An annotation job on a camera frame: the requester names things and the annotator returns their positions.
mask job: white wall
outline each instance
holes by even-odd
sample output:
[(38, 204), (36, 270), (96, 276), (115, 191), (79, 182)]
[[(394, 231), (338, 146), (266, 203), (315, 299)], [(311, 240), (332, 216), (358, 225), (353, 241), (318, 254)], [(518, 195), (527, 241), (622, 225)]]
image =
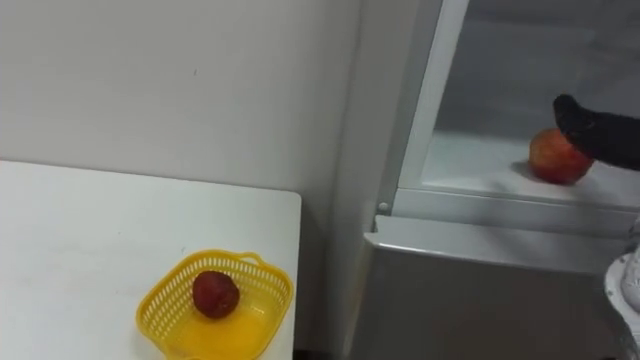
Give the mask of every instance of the white wall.
[(3, 0), (0, 158), (300, 192), (306, 321), (358, 10), (359, 0)]

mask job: apple on shelf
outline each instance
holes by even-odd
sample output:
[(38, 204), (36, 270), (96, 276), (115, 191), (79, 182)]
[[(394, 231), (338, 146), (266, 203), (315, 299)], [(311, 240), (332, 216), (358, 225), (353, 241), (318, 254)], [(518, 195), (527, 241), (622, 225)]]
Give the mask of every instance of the apple on shelf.
[(529, 145), (529, 167), (541, 180), (573, 185), (587, 174), (593, 159), (578, 151), (559, 129), (539, 132)]

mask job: basket handle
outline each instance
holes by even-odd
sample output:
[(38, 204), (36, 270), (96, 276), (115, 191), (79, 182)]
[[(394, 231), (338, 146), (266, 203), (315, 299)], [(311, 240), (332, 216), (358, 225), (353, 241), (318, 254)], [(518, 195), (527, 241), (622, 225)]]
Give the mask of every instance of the basket handle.
[(264, 262), (264, 260), (262, 260), (260, 255), (254, 253), (254, 252), (244, 252), (244, 253), (237, 254), (237, 256), (240, 259), (251, 259), (251, 260), (255, 261), (256, 263), (258, 263), (258, 265), (260, 265), (260, 266), (266, 266), (267, 265), (267, 263)]

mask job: refrigerator door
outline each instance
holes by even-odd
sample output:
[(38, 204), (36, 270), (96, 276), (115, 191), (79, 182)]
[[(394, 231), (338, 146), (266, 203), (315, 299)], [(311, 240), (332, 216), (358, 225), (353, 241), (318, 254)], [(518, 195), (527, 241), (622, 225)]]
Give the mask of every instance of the refrigerator door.
[(625, 358), (602, 275), (618, 240), (378, 216), (350, 359)]

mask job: apple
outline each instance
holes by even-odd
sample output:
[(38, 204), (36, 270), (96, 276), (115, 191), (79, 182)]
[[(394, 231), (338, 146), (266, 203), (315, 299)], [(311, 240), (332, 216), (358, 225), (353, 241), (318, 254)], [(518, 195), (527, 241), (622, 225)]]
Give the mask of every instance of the apple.
[(578, 151), (559, 129), (539, 132), (529, 145), (529, 167), (533, 174), (552, 184), (573, 185), (593, 165), (593, 159)]
[(233, 312), (240, 300), (240, 290), (231, 277), (218, 271), (203, 271), (192, 286), (193, 305), (204, 316), (220, 319)]

